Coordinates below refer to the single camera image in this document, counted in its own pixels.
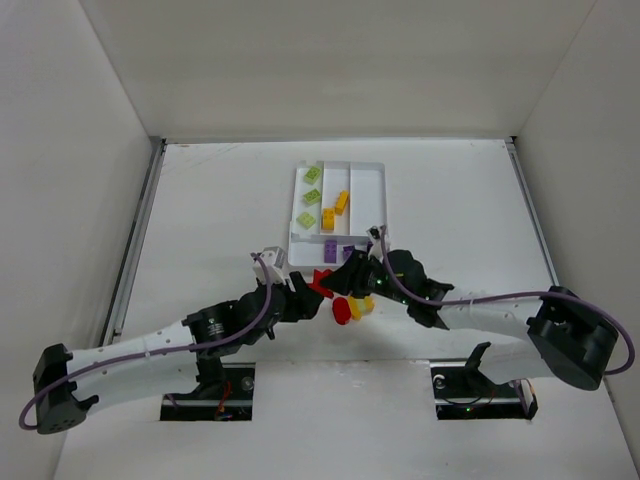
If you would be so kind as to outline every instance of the red block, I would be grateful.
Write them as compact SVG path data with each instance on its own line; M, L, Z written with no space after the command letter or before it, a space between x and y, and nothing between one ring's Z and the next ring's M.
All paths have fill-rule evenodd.
M333 292L327 288L321 287L320 286L320 280L322 280L324 277L326 277L327 275L329 275L331 272L331 270L327 269L324 272L321 272L319 270L314 270L313 271L313 282L311 282L309 284L309 286L314 289L316 292L318 292L320 295L322 295L323 297L326 298L333 298Z
M351 309L346 298L336 298L331 305L331 310L333 310L333 318L336 319L338 325L346 325L351 320Z

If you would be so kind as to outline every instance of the green block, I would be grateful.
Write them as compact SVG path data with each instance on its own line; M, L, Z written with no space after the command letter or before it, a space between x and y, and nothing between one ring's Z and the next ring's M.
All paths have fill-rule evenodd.
M320 170L318 167L311 167L307 174L304 176L304 181L313 185L314 183L316 183L316 180L320 178L320 175L322 175L322 170Z
M322 195L317 188L314 188L310 192L305 193L303 197L305 202L307 202L309 205L314 205L322 199Z
M298 220L298 223L300 223L300 225L302 225L307 230L313 227L313 225L316 223L316 219L313 218L313 215L310 215L307 212L304 212L301 215L299 215L297 220Z

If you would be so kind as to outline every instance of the purple block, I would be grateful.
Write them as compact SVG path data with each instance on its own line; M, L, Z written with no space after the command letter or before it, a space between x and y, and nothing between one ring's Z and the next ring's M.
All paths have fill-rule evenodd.
M338 241L324 242L324 263L338 263Z
M344 257L344 261L346 262L349 259L349 255L356 249L353 245L345 245L342 247L342 256Z

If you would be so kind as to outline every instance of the screw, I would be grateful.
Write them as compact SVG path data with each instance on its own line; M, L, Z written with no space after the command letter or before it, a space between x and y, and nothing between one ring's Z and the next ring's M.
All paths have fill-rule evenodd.
M242 380L240 380L240 386L245 392L250 392L251 390L253 390L253 378L244 377Z
M433 384L435 385L436 390L442 390L446 387L444 380L444 375L437 374L433 376Z

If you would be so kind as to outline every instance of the wall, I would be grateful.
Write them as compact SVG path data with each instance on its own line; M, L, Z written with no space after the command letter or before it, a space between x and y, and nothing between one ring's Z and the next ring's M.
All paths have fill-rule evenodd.
M640 340L640 3L599 0L517 141L560 280ZM618 348L612 363L624 361ZM640 367L609 379L640 460Z
M82 0L151 135L520 130L594 0Z
M17 427L44 347L104 317L150 145L77 0L0 0L0 465L53 474Z

